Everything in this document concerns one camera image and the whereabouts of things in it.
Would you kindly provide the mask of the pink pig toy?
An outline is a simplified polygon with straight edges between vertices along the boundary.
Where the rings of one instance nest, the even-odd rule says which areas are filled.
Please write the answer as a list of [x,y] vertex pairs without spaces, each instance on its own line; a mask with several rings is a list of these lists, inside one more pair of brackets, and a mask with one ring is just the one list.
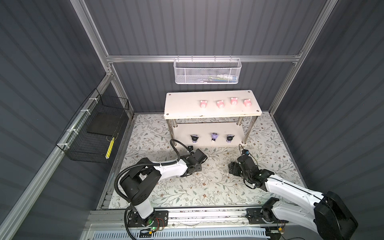
[[223,100],[217,101],[217,107],[219,109],[223,109],[225,107],[224,101]]
[[231,98],[231,105],[236,106],[238,104],[238,98]]
[[207,104],[208,104],[208,101],[206,101],[206,100],[201,100],[200,101],[200,107],[202,109],[205,109],[207,107]]
[[246,107],[250,107],[250,106],[252,106],[252,102],[251,102],[251,100],[250,100],[250,99],[245,99],[245,100],[244,100],[244,105],[245,105]]

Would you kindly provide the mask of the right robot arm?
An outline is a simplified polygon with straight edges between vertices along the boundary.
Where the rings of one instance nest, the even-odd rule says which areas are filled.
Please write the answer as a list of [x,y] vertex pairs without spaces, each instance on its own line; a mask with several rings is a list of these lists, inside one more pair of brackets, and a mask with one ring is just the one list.
[[267,224],[294,223],[319,234],[324,240],[349,240],[359,224],[346,204],[334,192],[321,193],[293,184],[267,169],[260,169],[251,154],[243,151],[229,163],[229,173],[243,179],[252,189],[276,194],[259,213],[248,214],[252,221],[261,218]]

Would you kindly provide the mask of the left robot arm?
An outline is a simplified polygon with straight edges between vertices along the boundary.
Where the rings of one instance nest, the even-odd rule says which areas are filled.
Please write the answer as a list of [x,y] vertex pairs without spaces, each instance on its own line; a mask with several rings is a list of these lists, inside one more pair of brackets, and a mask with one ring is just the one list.
[[123,169],[115,178],[116,193],[130,204],[144,226],[149,226],[155,219],[155,210],[149,197],[157,185],[164,179],[188,177],[202,171],[202,164],[208,156],[201,150],[187,147],[182,142],[171,139],[171,147],[177,159],[167,162],[152,162],[142,158],[135,165]]

